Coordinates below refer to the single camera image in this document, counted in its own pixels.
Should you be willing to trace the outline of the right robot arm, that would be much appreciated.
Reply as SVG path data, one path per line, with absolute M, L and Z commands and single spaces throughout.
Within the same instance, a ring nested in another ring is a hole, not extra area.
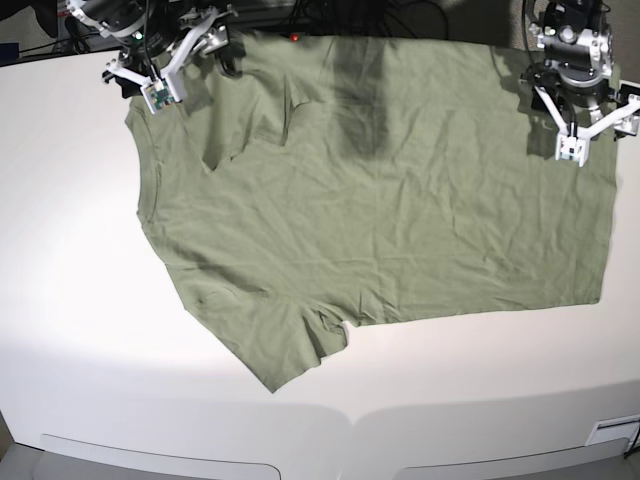
M 220 73 L 236 77 L 227 19 L 233 6 L 214 1 L 68 1 L 68 12 L 105 39 L 118 56 L 102 80 L 121 86 L 125 98 L 141 95 L 151 111 L 187 96 L 181 70 L 197 57 L 211 56 Z

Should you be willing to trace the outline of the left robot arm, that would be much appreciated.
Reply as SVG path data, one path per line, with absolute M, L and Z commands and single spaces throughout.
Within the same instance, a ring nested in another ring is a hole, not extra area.
M 529 60 L 522 80 L 566 138 L 589 141 L 609 128 L 618 138 L 639 133 L 639 86 L 615 71 L 608 12 L 602 1 L 549 1 L 540 12 L 534 1 L 521 3 Z

